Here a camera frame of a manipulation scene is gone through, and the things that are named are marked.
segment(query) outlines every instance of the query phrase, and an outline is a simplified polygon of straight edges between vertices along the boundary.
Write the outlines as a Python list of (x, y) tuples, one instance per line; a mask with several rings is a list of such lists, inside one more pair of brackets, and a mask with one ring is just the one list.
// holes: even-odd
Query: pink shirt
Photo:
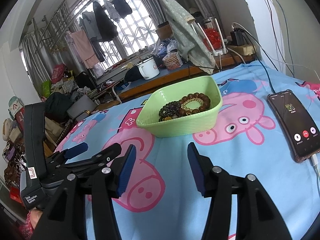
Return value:
[(84, 30), (72, 33), (70, 36), (73, 38), (76, 50), (78, 51), (80, 58), (83, 60), (87, 68), (92, 68), (94, 65), (100, 62), (94, 53), (91, 43)]

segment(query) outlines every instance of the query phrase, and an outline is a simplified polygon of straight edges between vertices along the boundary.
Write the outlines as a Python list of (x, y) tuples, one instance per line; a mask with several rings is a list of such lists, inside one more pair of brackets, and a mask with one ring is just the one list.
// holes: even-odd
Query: blue bed sheet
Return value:
[[(274, 89), (292, 90), (320, 127), (319, 85), (288, 77), (268, 68)], [(298, 164), (274, 113), (266, 102), (271, 93), (260, 63), (241, 64), (214, 74), (223, 96), (217, 124), (211, 130), (174, 138), (155, 138), (135, 120), (150, 95), (101, 111), (74, 127), (58, 150), (86, 142), (90, 158), (118, 142), (124, 154), (129, 144), (137, 158), (126, 192), (114, 200), (123, 240), (201, 239), (210, 198), (197, 191), (187, 158), (187, 145), (195, 142), (201, 155), (229, 174), (253, 173), (265, 187), (294, 240), (301, 239), (320, 211), (317, 177), (309, 160)], [(236, 233), (236, 197), (232, 198), (229, 239)], [(86, 200), (89, 240), (95, 239), (91, 196)]]

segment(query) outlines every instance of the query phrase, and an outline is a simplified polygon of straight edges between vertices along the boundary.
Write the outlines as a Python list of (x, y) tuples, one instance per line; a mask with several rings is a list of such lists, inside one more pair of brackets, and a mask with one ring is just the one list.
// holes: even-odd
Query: green plastic basket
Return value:
[[(159, 122), (159, 111), (165, 104), (179, 101), (190, 93), (204, 93), (210, 100), (210, 109), (177, 119)], [(139, 128), (157, 137), (173, 137), (211, 129), (222, 106), (222, 97), (216, 82), (210, 76), (185, 80), (155, 91), (141, 110), (136, 123)]]

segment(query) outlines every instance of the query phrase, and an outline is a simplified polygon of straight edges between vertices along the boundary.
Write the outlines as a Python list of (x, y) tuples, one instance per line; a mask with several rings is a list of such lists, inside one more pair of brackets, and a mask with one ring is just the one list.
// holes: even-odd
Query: green bag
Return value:
[(42, 83), (42, 96), (48, 98), (51, 94), (51, 80)]

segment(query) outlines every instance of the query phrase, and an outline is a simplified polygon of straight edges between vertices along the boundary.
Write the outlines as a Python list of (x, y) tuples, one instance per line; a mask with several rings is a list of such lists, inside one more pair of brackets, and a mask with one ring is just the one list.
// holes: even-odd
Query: window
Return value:
[[(75, 14), (78, 13), (88, 1), (82, 0), (73, 12)], [(132, 14), (120, 19), (119, 23), (114, 22), (119, 33), (119, 36), (115, 38), (116, 41), (100, 43), (106, 54), (106, 61), (102, 62), (104, 69), (119, 62), (122, 58), (134, 54), (139, 49), (143, 49), (145, 46), (155, 44), (158, 39), (156, 27), (141, 0), (126, 0), (126, 2), (131, 7)], [(83, 11), (93, 12), (92, 3)]]

